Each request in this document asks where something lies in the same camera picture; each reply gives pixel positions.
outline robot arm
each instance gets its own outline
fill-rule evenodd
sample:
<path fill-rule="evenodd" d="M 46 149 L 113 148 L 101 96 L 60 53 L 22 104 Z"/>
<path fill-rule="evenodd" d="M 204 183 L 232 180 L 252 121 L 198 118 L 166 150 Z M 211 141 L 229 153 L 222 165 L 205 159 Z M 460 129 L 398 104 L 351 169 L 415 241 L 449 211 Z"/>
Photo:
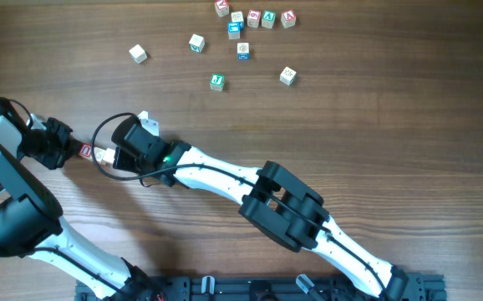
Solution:
<path fill-rule="evenodd" d="M 167 186 L 178 183 L 233 200 L 241 206 L 239 213 L 273 241 L 294 252 L 304 248 L 316 253 L 369 296 L 399 299 L 408 282 L 403 271 L 376 258 L 345 234 L 323 209 L 323 199 L 285 168 L 270 161 L 263 168 L 234 166 L 183 141 L 168 144 L 158 136 L 157 129 L 142 126 L 157 125 L 148 121 L 131 116 L 114 131 L 112 141 L 118 146 L 114 168 L 144 175 L 183 166 L 155 177 Z M 272 210 L 268 203 L 281 188 L 285 190 L 281 200 L 284 206 Z"/>
<path fill-rule="evenodd" d="M 150 297 L 154 288 L 146 275 L 76 232 L 54 195 L 19 162 L 31 156 L 49 169 L 63 166 L 81 146 L 71 131 L 55 119 L 32 118 L 26 125 L 9 100 L 0 98 L 0 191 L 10 195 L 0 204 L 0 257 L 29 256 L 50 263 L 85 283 L 98 298 Z"/>

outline wood grain surface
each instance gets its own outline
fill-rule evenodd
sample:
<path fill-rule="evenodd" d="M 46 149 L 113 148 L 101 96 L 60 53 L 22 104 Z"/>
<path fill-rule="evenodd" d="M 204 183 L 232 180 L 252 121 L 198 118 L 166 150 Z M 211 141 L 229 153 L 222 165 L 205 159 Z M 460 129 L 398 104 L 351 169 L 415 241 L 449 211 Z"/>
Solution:
<path fill-rule="evenodd" d="M 370 252 L 444 274 L 452 301 L 483 300 L 483 1 L 231 1 L 249 8 L 292 8 L 297 25 L 232 41 L 211 1 L 0 7 L 0 95 L 83 140 L 111 115 L 148 110 L 166 139 L 238 165 L 276 161 Z M 250 61 L 237 61 L 238 42 Z M 137 43 L 150 55 L 141 65 L 128 54 Z M 286 66 L 292 87 L 279 81 Z M 210 90 L 212 73 L 225 91 Z M 74 227 L 147 273 L 338 272 L 211 193 L 112 181 L 79 158 L 59 171 L 23 163 Z M 0 300 L 73 296 L 58 269 L 0 259 Z"/>

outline toy block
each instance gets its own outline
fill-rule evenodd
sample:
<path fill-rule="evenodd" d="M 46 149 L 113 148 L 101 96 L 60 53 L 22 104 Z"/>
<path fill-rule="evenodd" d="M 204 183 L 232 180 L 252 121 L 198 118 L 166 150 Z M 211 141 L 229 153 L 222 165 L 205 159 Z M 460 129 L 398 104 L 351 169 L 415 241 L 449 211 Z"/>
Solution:
<path fill-rule="evenodd" d="M 265 11 L 264 15 L 262 16 L 262 27 L 273 28 L 273 24 L 275 24 L 275 13 Z"/>
<path fill-rule="evenodd" d="M 249 54 L 249 43 L 238 43 L 238 59 L 248 60 L 251 57 Z"/>
<path fill-rule="evenodd" d="M 238 22 L 240 24 L 240 29 L 245 27 L 245 20 L 243 19 L 242 12 L 231 13 L 232 22 Z"/>
<path fill-rule="evenodd" d="M 284 84 L 290 85 L 293 83 L 293 80 L 295 80 L 296 76 L 297 76 L 297 72 L 286 67 L 281 73 L 281 81 Z"/>
<path fill-rule="evenodd" d="M 108 164 L 114 164 L 114 161 L 115 161 L 115 150 L 106 149 L 104 156 L 102 156 L 102 162 L 108 163 Z"/>
<path fill-rule="evenodd" d="M 105 153 L 106 153 L 106 150 L 100 149 L 98 147 L 94 148 L 94 157 L 95 159 L 97 159 L 97 162 L 100 165 L 106 164 L 106 161 L 102 161 L 102 158 L 104 157 Z M 80 149 L 79 155 L 82 158 L 93 162 L 93 156 L 91 155 L 91 145 L 87 143 L 82 144 L 82 148 Z"/>
<path fill-rule="evenodd" d="M 258 28 L 260 25 L 260 17 L 262 12 L 260 11 L 253 11 L 252 9 L 247 14 L 247 26 L 251 26 L 252 28 Z"/>
<path fill-rule="evenodd" d="M 228 23 L 228 38 L 229 39 L 240 38 L 240 24 L 238 22 Z"/>
<path fill-rule="evenodd" d="M 200 53 L 200 52 L 202 52 L 202 49 L 204 47 L 205 47 L 205 39 L 202 36 L 196 35 L 196 34 L 191 36 L 191 39 L 190 39 L 191 50 L 193 50 L 197 53 Z"/>
<path fill-rule="evenodd" d="M 217 0 L 215 7 L 219 17 L 225 17 L 228 14 L 229 6 L 226 0 Z"/>
<path fill-rule="evenodd" d="M 145 59 L 147 59 L 147 53 L 141 48 L 139 44 L 135 45 L 131 50 L 129 50 L 132 59 L 137 64 L 141 64 Z"/>
<path fill-rule="evenodd" d="M 210 79 L 210 89 L 222 91 L 225 87 L 225 76 L 222 74 L 212 74 Z"/>
<path fill-rule="evenodd" d="M 293 12 L 293 10 L 282 12 L 281 22 L 282 22 L 282 26 L 284 26 L 284 28 L 289 28 L 289 27 L 295 25 L 296 20 L 297 20 L 297 16 Z"/>

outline white wooden cube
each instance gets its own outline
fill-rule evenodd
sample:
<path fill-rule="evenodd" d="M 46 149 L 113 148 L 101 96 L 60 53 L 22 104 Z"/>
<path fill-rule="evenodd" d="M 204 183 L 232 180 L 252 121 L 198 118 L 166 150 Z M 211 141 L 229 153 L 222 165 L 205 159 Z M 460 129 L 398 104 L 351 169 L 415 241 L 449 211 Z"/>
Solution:
<path fill-rule="evenodd" d="M 275 13 L 265 11 L 262 16 L 262 27 L 271 29 L 273 28 L 273 24 L 275 24 Z"/>
<path fill-rule="evenodd" d="M 193 34 L 190 39 L 190 48 L 191 50 L 200 53 L 202 49 L 205 47 L 205 39 L 197 34 Z"/>
<path fill-rule="evenodd" d="M 229 6 L 226 0 L 216 1 L 216 13 L 219 17 L 225 17 L 228 14 Z"/>
<path fill-rule="evenodd" d="M 240 38 L 240 24 L 238 22 L 228 23 L 228 38 L 239 39 Z"/>
<path fill-rule="evenodd" d="M 295 80 L 296 75 L 297 75 L 297 72 L 286 67 L 281 73 L 281 81 L 284 84 L 290 85 L 293 83 L 293 80 Z"/>
<path fill-rule="evenodd" d="M 297 16 L 293 12 L 293 10 L 282 12 L 281 22 L 282 22 L 282 26 L 284 26 L 284 28 L 289 28 L 289 27 L 295 25 L 296 20 L 297 20 Z"/>
<path fill-rule="evenodd" d="M 238 43 L 238 59 L 249 60 L 249 43 Z"/>
<path fill-rule="evenodd" d="M 147 59 L 147 53 L 141 48 L 139 44 L 135 45 L 131 50 L 129 50 L 132 59 L 137 64 L 141 64 L 145 59 Z"/>
<path fill-rule="evenodd" d="M 249 13 L 247 14 L 247 26 L 251 26 L 252 28 L 258 28 L 260 25 L 260 17 L 262 15 L 262 12 L 260 11 L 255 11 L 255 10 L 249 10 Z"/>
<path fill-rule="evenodd" d="M 212 74 L 210 79 L 210 89 L 222 91 L 225 87 L 225 76 L 223 74 Z"/>
<path fill-rule="evenodd" d="M 241 29 L 243 29 L 245 27 L 245 20 L 243 19 L 243 12 L 231 13 L 231 18 L 232 18 L 232 22 L 240 24 Z"/>

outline blue letter on block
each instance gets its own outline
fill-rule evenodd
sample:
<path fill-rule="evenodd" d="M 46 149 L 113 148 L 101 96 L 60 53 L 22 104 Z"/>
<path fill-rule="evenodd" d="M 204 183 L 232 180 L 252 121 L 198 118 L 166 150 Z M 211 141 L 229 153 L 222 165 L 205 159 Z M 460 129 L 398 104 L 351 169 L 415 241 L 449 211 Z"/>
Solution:
<path fill-rule="evenodd" d="M 228 32 L 229 33 L 240 32 L 240 23 L 239 22 L 229 22 L 228 23 Z"/>

